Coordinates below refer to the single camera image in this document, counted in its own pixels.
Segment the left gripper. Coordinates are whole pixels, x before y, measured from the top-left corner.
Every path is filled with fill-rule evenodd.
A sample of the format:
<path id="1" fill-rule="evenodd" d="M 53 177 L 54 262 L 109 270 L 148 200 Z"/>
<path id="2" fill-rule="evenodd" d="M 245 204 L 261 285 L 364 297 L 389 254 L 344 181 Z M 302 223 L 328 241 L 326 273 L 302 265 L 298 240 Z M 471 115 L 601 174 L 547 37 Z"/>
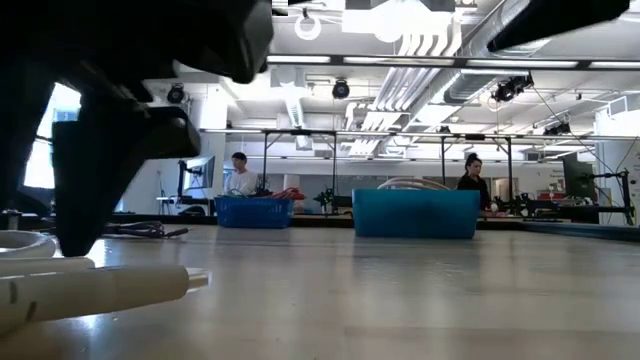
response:
<path id="1" fill-rule="evenodd" d="M 266 68 L 269 0 L 0 0 L 0 210 L 22 182 L 55 80 L 80 91 L 124 87 L 178 63 L 250 83 Z M 55 234 L 65 257 L 88 254 L 144 163 L 200 154 L 179 107 L 85 95 L 75 121 L 52 125 Z"/>

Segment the monitor on arm stand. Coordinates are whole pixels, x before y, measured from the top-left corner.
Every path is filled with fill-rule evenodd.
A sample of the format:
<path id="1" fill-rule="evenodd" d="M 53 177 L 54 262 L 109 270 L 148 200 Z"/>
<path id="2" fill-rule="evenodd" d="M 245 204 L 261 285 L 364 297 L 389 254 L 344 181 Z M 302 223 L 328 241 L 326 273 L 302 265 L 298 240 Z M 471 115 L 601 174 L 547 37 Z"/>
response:
<path id="1" fill-rule="evenodd" d="M 215 157 L 179 160 L 177 195 L 180 198 L 209 198 L 214 185 Z"/>

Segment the overhead light bar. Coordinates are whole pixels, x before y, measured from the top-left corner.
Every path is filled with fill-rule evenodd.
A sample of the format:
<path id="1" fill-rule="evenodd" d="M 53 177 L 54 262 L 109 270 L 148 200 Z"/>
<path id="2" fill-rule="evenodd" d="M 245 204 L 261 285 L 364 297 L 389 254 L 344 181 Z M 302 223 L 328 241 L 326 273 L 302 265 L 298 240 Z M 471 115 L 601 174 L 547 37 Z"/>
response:
<path id="1" fill-rule="evenodd" d="M 269 65 L 509 69 L 542 71 L 640 71 L 640 61 L 542 58 L 469 58 L 380 55 L 269 55 Z"/>

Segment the dark monitor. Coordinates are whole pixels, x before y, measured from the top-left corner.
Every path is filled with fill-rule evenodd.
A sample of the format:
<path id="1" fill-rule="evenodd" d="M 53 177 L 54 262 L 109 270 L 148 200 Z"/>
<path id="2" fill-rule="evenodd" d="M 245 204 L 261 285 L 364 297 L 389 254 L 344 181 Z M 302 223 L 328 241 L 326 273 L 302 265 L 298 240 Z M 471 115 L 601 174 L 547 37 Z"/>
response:
<path id="1" fill-rule="evenodd" d="M 567 197 L 596 199 L 593 166 L 578 160 L 576 153 L 562 158 Z"/>

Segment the person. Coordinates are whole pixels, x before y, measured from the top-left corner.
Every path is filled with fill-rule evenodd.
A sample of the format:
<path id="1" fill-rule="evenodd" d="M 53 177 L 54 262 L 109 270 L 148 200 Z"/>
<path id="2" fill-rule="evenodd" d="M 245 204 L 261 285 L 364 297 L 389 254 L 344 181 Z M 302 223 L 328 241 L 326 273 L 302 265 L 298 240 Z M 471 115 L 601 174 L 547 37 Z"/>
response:
<path id="1" fill-rule="evenodd" d="M 457 190 L 474 190 L 480 195 L 480 209 L 488 210 L 491 207 L 486 181 L 481 177 L 483 162 L 476 153 L 471 153 L 465 161 L 465 173 L 458 180 Z"/>
<path id="2" fill-rule="evenodd" d="M 231 156 L 233 171 L 226 180 L 224 191 L 228 194 L 244 196 L 254 195 L 257 189 L 258 176 L 247 168 L 247 157 L 242 152 Z"/>

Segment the blue mesh plastic basket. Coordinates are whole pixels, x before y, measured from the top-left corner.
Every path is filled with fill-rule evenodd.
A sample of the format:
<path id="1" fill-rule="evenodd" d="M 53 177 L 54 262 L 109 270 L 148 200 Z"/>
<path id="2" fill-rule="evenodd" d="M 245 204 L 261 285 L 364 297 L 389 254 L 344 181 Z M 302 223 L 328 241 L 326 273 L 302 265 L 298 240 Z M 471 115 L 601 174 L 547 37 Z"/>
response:
<path id="1" fill-rule="evenodd" d="M 218 224 L 227 228 L 287 228 L 293 216 L 293 205 L 293 201 L 286 198 L 215 198 Z"/>

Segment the teal plastic bin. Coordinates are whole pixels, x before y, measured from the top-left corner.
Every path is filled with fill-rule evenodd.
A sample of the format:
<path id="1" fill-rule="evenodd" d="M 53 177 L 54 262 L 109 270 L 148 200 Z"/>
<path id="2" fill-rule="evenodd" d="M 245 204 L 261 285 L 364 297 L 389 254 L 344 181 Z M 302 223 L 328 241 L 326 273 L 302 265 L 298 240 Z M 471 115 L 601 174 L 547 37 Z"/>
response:
<path id="1" fill-rule="evenodd" d="M 355 189 L 359 237 L 471 239 L 480 214 L 474 190 Z"/>

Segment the silver ventilation duct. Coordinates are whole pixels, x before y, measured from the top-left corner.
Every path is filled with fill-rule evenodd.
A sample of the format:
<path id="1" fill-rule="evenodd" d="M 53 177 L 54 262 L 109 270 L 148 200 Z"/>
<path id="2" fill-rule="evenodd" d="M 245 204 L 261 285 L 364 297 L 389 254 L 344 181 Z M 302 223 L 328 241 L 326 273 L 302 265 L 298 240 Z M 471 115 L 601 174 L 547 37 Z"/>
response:
<path id="1" fill-rule="evenodd" d="M 504 0 L 497 10 L 479 28 L 462 48 L 462 57 L 494 57 L 494 58 L 527 58 L 532 57 L 550 39 L 541 39 L 523 45 L 513 46 L 505 50 L 491 52 L 487 44 L 498 35 L 530 2 L 530 0 Z M 456 70 L 449 75 L 452 83 L 445 86 L 444 101 L 446 103 L 465 103 L 483 90 L 494 79 L 495 75 L 468 73 L 465 69 Z"/>

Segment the black background rig frame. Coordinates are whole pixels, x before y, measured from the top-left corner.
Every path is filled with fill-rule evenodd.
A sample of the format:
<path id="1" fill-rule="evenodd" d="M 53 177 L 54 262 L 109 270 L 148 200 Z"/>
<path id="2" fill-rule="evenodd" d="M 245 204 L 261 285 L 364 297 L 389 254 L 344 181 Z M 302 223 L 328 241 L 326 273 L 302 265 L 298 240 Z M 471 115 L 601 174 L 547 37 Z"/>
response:
<path id="1" fill-rule="evenodd" d="M 319 136 L 321 139 L 325 141 L 325 143 L 329 146 L 332 152 L 332 194 L 334 196 L 337 195 L 337 145 L 338 145 L 338 136 L 335 130 L 318 130 L 318 129 L 304 129 L 304 128 L 292 128 L 292 129 L 262 129 L 260 133 L 264 135 L 264 146 L 263 146 L 263 169 L 262 169 L 262 189 L 266 188 L 266 169 L 267 169 L 267 154 L 268 149 L 272 145 L 269 142 L 269 136 L 271 134 L 277 134 L 278 137 L 282 135 L 290 135 L 290 136 Z"/>
<path id="2" fill-rule="evenodd" d="M 512 155 L 512 137 L 509 135 L 498 134 L 481 134 L 481 133 L 442 133 L 439 137 L 440 140 L 440 160 L 441 160 L 441 175 L 442 181 L 445 181 L 446 169 L 445 158 L 448 148 L 446 143 L 456 144 L 458 142 L 482 142 L 491 140 L 500 150 L 507 155 L 507 169 L 508 169 L 508 199 L 512 201 L 514 199 L 514 180 L 513 180 L 513 155 Z"/>

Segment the black aluminium table frame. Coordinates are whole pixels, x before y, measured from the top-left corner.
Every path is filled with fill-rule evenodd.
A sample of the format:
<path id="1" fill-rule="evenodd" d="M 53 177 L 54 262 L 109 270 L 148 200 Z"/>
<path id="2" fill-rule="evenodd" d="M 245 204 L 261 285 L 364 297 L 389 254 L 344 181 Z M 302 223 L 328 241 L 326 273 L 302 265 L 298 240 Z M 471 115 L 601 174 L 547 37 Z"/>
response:
<path id="1" fill-rule="evenodd" d="M 178 216 L 178 215 L 150 215 L 133 213 L 116 213 L 111 216 L 111 223 L 133 223 L 144 221 L 159 221 L 168 225 L 217 225 L 215 216 Z M 292 227 L 319 227 L 353 229 L 354 222 L 350 217 L 296 215 L 291 220 Z M 611 241 L 622 241 L 640 244 L 640 227 L 596 225 L 567 222 L 540 222 L 522 220 L 515 217 L 491 218 L 479 220 L 477 230 L 487 231 L 522 231 L 562 235 L 571 237 L 593 238 Z"/>

